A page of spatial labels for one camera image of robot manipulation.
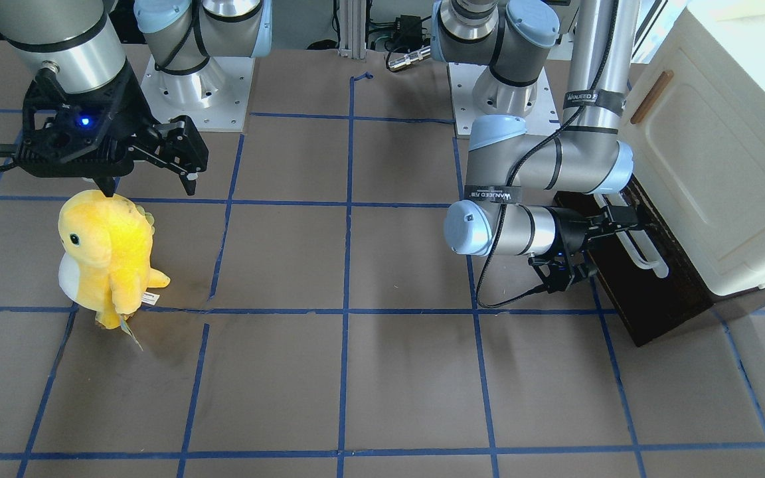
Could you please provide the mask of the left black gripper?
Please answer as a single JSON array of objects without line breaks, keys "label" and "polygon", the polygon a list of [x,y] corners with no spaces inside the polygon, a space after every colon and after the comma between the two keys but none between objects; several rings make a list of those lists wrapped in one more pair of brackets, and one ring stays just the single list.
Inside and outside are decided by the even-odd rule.
[{"label": "left black gripper", "polygon": [[641,206],[607,204],[595,216],[585,217],[568,208],[549,208],[556,226],[555,236],[546,253],[529,258],[529,265],[541,279],[530,294],[566,291],[571,285],[598,272],[596,266],[583,261],[572,264],[572,256],[587,248],[599,237],[619,231],[643,230],[649,215]]}]

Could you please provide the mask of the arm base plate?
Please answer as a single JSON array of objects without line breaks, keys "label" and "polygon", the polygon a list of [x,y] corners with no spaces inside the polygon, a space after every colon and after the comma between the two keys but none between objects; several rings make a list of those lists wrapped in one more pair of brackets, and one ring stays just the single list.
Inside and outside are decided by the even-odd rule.
[{"label": "arm base plate", "polygon": [[475,93],[480,76],[487,70],[480,64],[449,63],[450,97],[456,123],[456,136],[467,139],[473,122],[486,114],[513,115],[521,113],[526,121],[527,132],[548,136],[560,127],[560,118],[554,105],[546,70],[542,70],[535,84],[527,90],[502,94]]},{"label": "arm base plate", "polygon": [[149,59],[141,90],[160,122],[187,116],[200,132],[245,129],[255,58],[212,57],[199,72],[187,76],[158,72]]}]

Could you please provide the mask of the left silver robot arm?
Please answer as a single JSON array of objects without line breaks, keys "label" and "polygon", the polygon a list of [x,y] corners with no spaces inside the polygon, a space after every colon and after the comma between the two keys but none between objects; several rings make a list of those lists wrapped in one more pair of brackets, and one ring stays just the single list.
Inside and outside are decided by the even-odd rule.
[{"label": "left silver robot arm", "polygon": [[574,257],[602,237],[639,229],[554,206],[526,206],[528,189],[619,193],[634,171],[631,146],[618,138],[626,104],[638,1],[583,1],[578,11],[561,123],[529,131],[524,106],[502,108],[501,95],[534,91],[560,34],[560,19],[543,1],[437,1],[433,58],[486,67],[477,97],[491,102],[476,118],[461,200],[450,205],[444,238],[457,254],[521,256],[541,283],[530,294],[566,291],[597,268]]}]

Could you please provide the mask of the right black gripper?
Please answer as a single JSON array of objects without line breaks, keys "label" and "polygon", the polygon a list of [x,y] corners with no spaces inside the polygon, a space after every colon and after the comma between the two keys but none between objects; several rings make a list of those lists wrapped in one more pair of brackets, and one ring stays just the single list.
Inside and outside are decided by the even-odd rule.
[{"label": "right black gripper", "polygon": [[23,101],[18,167],[42,178],[91,178],[112,199],[136,159],[174,173],[194,196],[209,149],[191,117],[157,123],[130,63],[81,94],[66,93],[49,67],[37,72]]}]

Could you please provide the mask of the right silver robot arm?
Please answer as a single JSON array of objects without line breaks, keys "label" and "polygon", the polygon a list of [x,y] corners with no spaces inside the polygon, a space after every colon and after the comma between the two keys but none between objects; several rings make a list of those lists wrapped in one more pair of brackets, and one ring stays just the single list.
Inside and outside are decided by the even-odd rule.
[{"label": "right silver robot arm", "polygon": [[40,178],[83,178],[110,197],[116,178],[149,161],[189,196],[209,166],[201,127],[239,105],[220,58],[258,58],[272,46],[270,1],[136,1],[151,49],[140,82],[101,1],[0,1],[0,33],[33,81],[21,141],[1,147]]}]

